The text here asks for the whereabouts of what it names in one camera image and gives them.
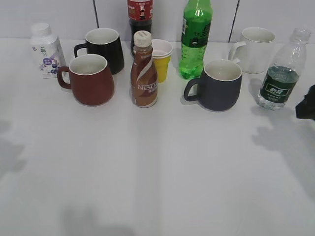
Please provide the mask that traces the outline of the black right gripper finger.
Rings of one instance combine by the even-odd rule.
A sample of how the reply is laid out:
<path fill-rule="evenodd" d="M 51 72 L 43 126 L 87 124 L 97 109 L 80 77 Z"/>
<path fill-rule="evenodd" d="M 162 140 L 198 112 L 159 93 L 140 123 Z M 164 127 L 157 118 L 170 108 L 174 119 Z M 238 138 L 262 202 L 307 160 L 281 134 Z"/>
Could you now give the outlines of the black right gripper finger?
<path fill-rule="evenodd" d="M 296 118 L 315 119 L 315 85 L 309 88 L 303 100 L 295 107 Z"/>

